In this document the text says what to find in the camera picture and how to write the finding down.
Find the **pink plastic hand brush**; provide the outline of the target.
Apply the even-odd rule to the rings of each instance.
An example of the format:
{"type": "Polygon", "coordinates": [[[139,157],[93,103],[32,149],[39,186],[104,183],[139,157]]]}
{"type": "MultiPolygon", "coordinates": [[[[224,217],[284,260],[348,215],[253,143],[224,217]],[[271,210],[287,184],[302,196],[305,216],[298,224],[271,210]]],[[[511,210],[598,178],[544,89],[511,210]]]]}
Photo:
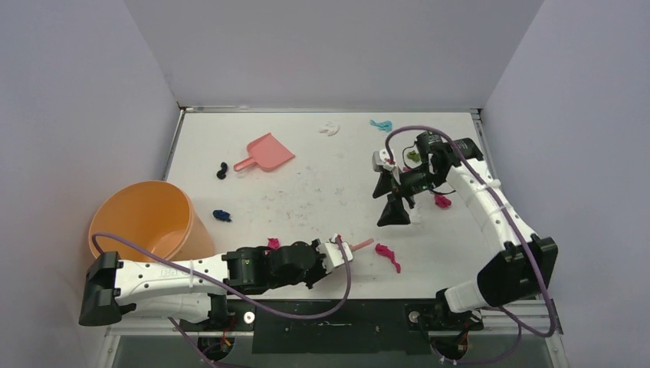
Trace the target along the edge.
{"type": "Polygon", "coordinates": [[[367,239],[365,241],[360,242],[359,244],[350,246],[350,250],[351,250],[351,252],[359,251],[360,249],[365,248],[368,245],[371,245],[373,242],[374,242],[374,239],[369,238],[369,239],[367,239]]]}

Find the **orange plastic bucket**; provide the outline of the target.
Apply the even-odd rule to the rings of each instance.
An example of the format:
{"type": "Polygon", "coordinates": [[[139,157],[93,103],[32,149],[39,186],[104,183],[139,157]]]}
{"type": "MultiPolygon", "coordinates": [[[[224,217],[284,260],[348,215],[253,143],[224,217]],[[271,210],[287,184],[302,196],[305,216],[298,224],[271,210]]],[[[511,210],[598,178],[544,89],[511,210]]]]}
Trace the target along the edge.
{"type": "Polygon", "coordinates": [[[177,186],[145,181],[121,189],[93,216],[88,243],[99,252],[92,235],[106,232],[132,242],[170,261],[186,261],[216,254],[213,240],[192,200],[177,186]]]}

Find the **magenta paper scrap left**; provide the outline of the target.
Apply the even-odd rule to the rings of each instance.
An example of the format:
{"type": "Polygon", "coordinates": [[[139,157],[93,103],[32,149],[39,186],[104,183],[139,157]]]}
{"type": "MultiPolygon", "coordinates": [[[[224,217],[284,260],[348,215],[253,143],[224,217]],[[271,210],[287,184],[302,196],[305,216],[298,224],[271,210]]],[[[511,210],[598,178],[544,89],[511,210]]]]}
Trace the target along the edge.
{"type": "Polygon", "coordinates": [[[272,250],[277,250],[281,246],[278,238],[268,238],[267,246],[272,250]]]}

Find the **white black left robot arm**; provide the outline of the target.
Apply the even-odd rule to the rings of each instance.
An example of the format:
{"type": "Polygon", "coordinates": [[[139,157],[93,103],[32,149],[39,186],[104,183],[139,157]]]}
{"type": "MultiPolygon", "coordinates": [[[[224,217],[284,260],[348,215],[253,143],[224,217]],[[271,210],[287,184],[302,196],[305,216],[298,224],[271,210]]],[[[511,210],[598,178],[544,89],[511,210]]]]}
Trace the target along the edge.
{"type": "Polygon", "coordinates": [[[98,251],[84,285],[78,323],[108,326],[130,314],[171,317],[219,330],[228,322],[227,296],[245,301],[269,290],[305,284],[312,288],[334,270],[349,269],[349,245],[334,236],[272,249],[244,247],[188,261],[131,261],[98,251]]]}

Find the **pink plastic dustpan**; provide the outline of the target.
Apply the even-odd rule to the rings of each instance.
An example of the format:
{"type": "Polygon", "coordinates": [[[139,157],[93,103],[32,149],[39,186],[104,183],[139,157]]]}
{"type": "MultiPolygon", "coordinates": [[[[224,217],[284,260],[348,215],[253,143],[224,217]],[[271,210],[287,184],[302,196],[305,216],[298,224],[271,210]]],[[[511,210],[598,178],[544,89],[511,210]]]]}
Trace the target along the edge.
{"type": "Polygon", "coordinates": [[[265,172],[272,172],[295,157],[272,133],[266,133],[251,141],[246,146],[246,151],[248,158],[234,164],[234,171],[241,172],[249,167],[258,166],[265,172]]]}

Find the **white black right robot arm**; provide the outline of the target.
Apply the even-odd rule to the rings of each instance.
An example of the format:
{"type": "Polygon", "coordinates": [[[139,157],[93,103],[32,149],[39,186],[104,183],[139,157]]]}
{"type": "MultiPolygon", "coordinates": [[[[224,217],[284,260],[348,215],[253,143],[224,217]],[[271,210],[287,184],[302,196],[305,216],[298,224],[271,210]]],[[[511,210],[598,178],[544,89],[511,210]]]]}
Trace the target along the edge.
{"type": "Polygon", "coordinates": [[[451,329],[463,320],[464,312],[500,307],[548,287],[558,247],[517,214],[478,145],[470,138],[446,142],[441,134],[425,131],[416,137],[415,148],[421,161],[406,171],[387,148],[373,153],[373,169],[379,173],[373,198],[387,198],[377,225],[410,224],[415,196],[448,184],[473,215],[491,255],[471,280],[436,294],[441,301],[433,308],[437,325],[451,329]]]}

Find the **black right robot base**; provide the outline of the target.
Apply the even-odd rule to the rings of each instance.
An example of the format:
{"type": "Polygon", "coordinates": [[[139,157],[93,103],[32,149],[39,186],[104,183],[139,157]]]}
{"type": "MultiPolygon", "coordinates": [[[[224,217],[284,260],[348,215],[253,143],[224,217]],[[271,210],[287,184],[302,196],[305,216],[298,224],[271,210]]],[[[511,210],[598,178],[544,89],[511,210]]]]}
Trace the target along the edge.
{"type": "Polygon", "coordinates": [[[484,329],[480,311],[449,312],[442,302],[407,304],[409,329],[425,338],[432,350],[449,360],[460,360],[469,350],[469,333],[484,329]]]}

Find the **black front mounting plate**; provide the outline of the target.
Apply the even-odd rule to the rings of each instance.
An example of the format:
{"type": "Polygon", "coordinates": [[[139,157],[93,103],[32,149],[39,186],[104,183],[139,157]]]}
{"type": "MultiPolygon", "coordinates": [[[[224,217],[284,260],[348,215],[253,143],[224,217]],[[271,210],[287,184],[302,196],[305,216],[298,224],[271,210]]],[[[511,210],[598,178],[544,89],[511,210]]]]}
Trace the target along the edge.
{"type": "Polygon", "coordinates": [[[337,312],[318,320],[278,317],[231,299],[235,331],[253,333],[252,352],[272,353],[383,353],[425,354],[428,344],[409,313],[430,313],[427,299],[352,299],[337,312]]]}

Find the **green paper scrap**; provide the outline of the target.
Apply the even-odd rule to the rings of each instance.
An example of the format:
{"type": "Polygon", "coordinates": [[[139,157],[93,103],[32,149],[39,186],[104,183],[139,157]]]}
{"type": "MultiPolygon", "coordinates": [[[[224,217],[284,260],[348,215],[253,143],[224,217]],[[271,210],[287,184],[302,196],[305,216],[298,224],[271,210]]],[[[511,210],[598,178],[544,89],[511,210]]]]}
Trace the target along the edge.
{"type": "Polygon", "coordinates": [[[406,158],[414,163],[419,163],[421,161],[420,154],[416,150],[408,151],[406,153],[406,158]]]}

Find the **magenta paper scrap near brush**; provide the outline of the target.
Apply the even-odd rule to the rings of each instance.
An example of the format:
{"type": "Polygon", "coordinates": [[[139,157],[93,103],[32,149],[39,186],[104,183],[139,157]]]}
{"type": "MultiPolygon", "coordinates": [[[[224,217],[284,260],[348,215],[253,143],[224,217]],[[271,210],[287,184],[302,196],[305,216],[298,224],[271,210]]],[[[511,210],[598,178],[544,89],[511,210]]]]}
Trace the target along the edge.
{"type": "Polygon", "coordinates": [[[402,271],[401,264],[397,262],[396,260],[396,254],[393,250],[391,250],[389,247],[386,245],[383,245],[381,243],[377,243],[375,245],[375,253],[377,253],[379,256],[384,257],[388,259],[393,267],[396,270],[397,274],[400,274],[402,271]]]}

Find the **magenta paper scrap right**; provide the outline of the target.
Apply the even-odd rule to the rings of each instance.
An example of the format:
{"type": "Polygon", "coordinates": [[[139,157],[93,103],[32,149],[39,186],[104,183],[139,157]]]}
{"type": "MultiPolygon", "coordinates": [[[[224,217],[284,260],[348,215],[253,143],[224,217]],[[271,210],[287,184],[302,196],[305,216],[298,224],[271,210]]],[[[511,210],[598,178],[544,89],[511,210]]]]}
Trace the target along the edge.
{"type": "Polygon", "coordinates": [[[435,204],[441,209],[447,209],[452,205],[451,200],[447,198],[445,195],[436,194],[434,195],[434,200],[435,200],[435,204]]]}

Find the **white paper scrap far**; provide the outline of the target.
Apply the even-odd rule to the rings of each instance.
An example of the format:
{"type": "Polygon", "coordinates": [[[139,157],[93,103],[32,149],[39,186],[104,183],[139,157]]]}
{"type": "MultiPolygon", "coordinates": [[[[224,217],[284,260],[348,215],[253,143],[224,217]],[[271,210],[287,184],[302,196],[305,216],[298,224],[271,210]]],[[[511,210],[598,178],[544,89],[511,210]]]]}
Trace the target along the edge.
{"type": "Polygon", "coordinates": [[[319,133],[326,134],[327,136],[334,136],[340,131],[340,126],[335,123],[328,122],[319,128],[319,133]]]}

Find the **cyan paper scrap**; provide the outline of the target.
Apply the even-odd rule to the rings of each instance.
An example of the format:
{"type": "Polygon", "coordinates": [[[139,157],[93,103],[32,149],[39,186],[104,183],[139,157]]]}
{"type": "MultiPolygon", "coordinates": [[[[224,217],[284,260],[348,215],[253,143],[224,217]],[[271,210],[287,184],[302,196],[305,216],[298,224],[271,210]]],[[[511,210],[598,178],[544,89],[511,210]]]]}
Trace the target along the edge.
{"type": "Polygon", "coordinates": [[[393,130],[393,125],[391,120],[384,120],[384,121],[375,121],[375,120],[370,120],[369,124],[375,128],[377,128],[380,131],[390,133],[393,130]]]}

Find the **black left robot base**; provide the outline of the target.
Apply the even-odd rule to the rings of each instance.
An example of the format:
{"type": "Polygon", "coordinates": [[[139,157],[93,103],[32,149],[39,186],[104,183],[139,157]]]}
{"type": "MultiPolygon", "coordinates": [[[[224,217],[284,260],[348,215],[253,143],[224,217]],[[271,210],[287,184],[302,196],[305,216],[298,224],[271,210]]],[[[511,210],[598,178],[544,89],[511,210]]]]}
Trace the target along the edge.
{"type": "Polygon", "coordinates": [[[200,337],[197,347],[211,361],[219,361],[227,357],[233,350],[235,341],[226,336],[235,325],[235,314],[227,307],[225,295],[208,294],[211,310],[207,321],[201,322],[203,332],[220,331],[219,337],[200,337]]]}

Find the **dark blue paper scrap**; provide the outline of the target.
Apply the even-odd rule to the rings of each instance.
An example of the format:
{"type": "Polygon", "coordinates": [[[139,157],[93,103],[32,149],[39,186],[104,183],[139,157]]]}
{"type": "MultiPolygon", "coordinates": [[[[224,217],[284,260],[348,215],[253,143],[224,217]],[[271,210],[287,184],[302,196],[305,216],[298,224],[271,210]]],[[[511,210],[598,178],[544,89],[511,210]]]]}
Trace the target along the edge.
{"type": "Polygon", "coordinates": [[[212,216],[214,219],[220,222],[231,222],[231,214],[221,209],[215,209],[212,211],[212,216]]]}

